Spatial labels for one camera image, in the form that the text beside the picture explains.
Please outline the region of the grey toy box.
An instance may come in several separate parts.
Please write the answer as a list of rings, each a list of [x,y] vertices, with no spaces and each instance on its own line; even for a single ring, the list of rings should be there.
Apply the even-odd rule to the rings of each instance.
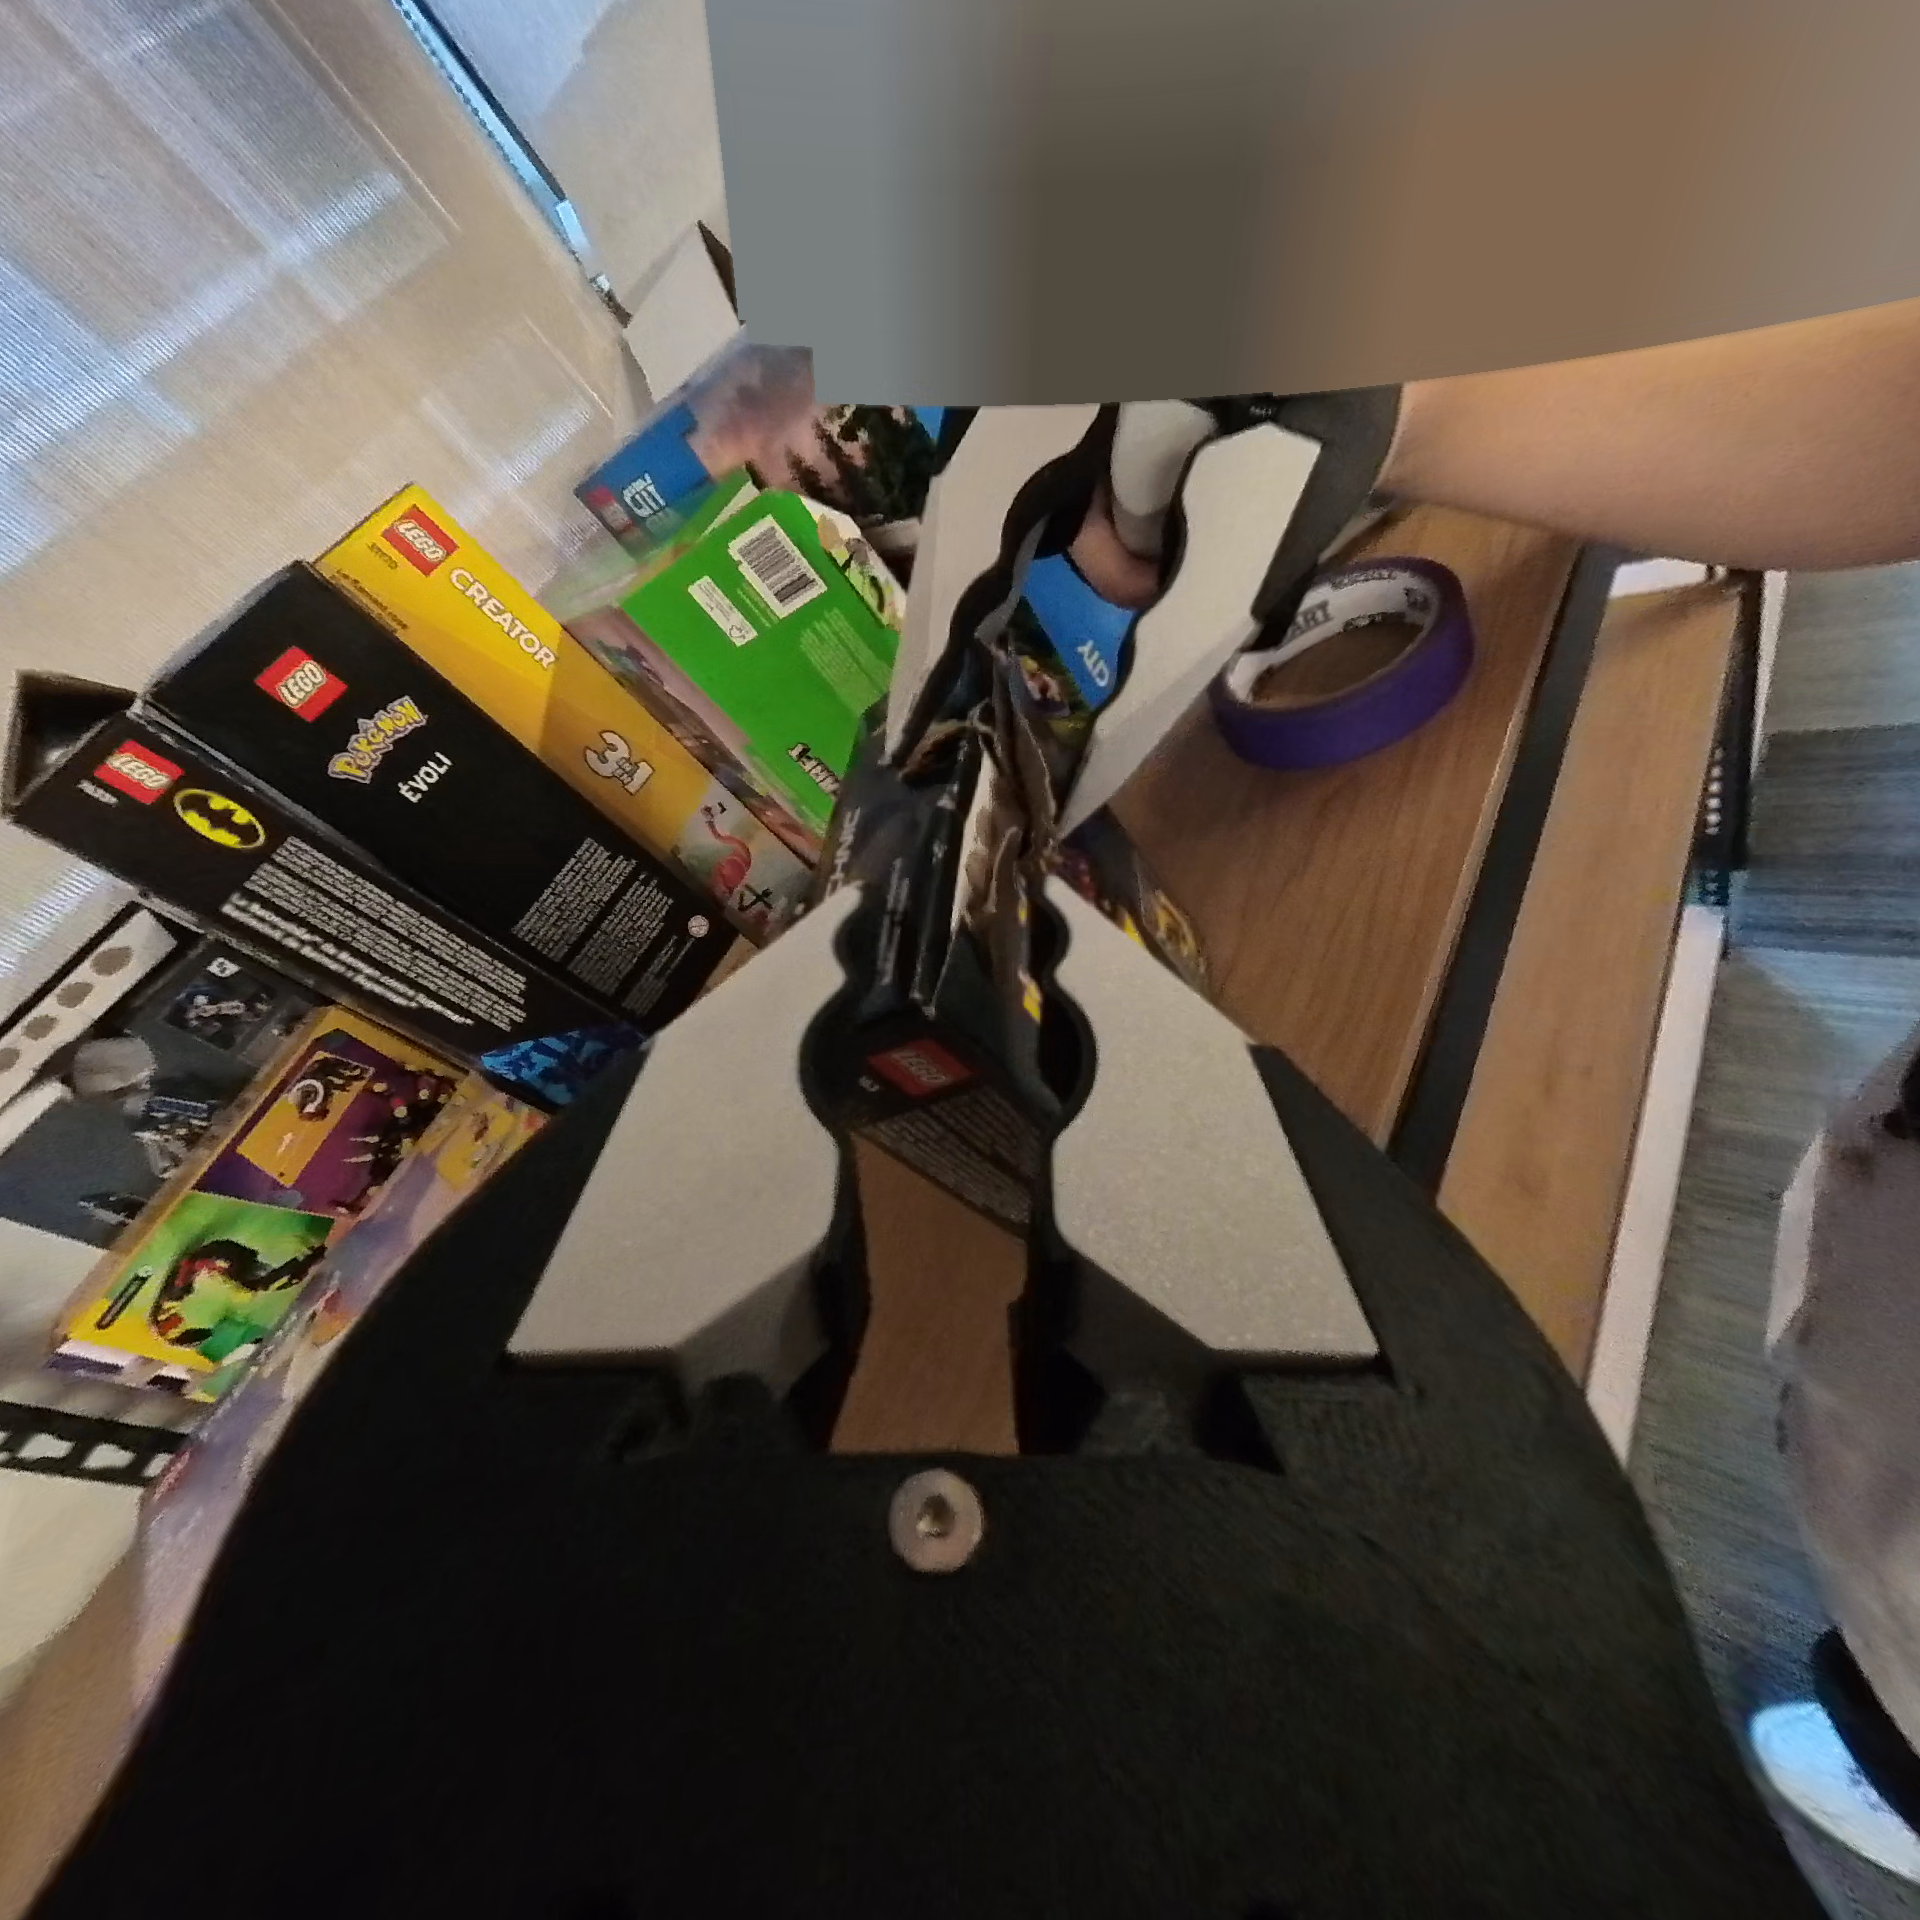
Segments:
[[[181,950],[15,1098],[3,1219],[112,1246],[319,1005],[227,943]]]

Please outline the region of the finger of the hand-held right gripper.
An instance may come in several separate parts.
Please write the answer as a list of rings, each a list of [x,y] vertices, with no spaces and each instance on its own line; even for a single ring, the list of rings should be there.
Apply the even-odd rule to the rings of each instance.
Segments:
[[[1100,402],[988,405],[967,413],[922,517],[884,754],[906,759],[956,710],[1002,634],[1033,557],[1083,518],[1113,447]]]
[[[1322,458],[1317,439],[1250,426],[1202,446],[1172,501],[1180,551],[1137,617],[1121,687],[1095,721],[1058,831],[1107,807],[1260,631],[1257,596]]]

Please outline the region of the small black yellow toy box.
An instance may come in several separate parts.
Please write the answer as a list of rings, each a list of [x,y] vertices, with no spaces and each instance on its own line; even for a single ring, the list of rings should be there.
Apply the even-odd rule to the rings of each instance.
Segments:
[[[1063,946],[1041,922],[1045,883],[1186,988],[1210,991],[1210,967],[1107,810],[1058,828],[1085,734],[1045,716],[1019,653],[973,653],[931,687],[927,727],[889,749],[874,723],[844,779],[821,897],[857,894],[849,988],[812,1060],[837,1132],[1019,1231],[1082,1060],[1042,989]]]

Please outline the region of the small blue toy box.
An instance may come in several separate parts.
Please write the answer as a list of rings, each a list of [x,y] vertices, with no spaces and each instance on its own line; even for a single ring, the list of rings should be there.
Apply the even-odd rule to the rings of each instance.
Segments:
[[[1023,646],[1069,713],[1098,713],[1122,678],[1137,610],[1101,596],[1065,555],[1031,561],[1019,612]]]

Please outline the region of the white cardboard box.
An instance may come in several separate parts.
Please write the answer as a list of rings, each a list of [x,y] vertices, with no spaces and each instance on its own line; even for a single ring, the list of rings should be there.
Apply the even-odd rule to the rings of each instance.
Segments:
[[[708,222],[692,223],[621,305],[618,329],[633,378],[650,399],[666,399],[740,331],[729,243]]]

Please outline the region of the person's right forearm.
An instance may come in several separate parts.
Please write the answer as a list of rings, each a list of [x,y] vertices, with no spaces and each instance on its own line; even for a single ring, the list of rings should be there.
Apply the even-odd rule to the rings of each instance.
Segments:
[[[1917,555],[1917,301],[1405,383],[1377,491],[1644,557]]]

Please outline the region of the purple tape roll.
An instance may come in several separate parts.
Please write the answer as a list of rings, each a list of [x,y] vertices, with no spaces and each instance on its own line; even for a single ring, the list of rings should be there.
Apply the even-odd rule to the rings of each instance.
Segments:
[[[1207,687],[1226,745],[1273,773],[1312,773],[1399,745],[1467,686],[1476,638],[1451,567],[1413,555],[1322,569],[1292,619]]]

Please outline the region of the person's right hand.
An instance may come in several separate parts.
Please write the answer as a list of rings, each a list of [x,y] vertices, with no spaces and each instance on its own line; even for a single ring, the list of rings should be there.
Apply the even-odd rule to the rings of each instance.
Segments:
[[[1133,551],[1113,517],[1113,501],[1095,491],[1079,530],[1069,540],[1067,557],[1093,593],[1112,606],[1144,610],[1164,593],[1161,555]]]

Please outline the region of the black toy box yellow logo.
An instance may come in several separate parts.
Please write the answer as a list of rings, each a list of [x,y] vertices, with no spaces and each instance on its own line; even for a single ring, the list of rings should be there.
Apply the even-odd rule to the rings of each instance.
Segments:
[[[695,883],[308,562],[169,657],[141,702],[465,931],[645,1035],[740,946]]]

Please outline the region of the black bat logo toy box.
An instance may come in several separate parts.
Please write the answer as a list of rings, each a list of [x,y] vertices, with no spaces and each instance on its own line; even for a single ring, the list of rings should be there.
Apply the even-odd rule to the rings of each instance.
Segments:
[[[5,817],[169,915],[447,1055],[640,1031],[387,876],[122,687],[15,678]]]

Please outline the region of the green toy box white edge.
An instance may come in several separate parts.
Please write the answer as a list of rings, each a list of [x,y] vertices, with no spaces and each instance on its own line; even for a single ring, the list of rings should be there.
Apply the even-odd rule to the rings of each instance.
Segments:
[[[906,593],[857,524],[737,468],[612,598],[658,682],[816,841],[883,703]]]

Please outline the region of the purple green toy box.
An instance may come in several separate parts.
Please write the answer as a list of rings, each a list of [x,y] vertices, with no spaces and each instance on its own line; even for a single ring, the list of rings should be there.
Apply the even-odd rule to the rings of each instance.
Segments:
[[[216,1404],[299,1308],[384,1282],[540,1126],[485,1074],[325,1005],[96,1261],[49,1367]]]

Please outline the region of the yellow flamingo toy box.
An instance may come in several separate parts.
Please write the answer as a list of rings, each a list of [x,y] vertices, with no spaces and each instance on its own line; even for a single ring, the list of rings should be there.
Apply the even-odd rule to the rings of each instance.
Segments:
[[[800,829],[719,745],[664,716],[571,638],[421,487],[322,549],[319,573],[757,943],[802,909]]]

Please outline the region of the orange flat Lego boxes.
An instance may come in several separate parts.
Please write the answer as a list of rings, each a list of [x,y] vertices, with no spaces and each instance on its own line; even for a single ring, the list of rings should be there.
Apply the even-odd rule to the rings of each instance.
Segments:
[[[137,1710],[153,1700],[225,1535],[297,1405],[397,1273],[545,1124],[540,1109],[481,1079],[460,1084],[168,1475],[140,1535]]]

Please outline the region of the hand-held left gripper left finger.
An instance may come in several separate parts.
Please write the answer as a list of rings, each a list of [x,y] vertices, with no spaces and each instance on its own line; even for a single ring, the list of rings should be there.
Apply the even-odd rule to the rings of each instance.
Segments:
[[[812,1275],[842,1159],[802,1042],[847,988],[835,943],[860,908],[832,894],[657,1037],[509,1356],[799,1379],[826,1353]]]

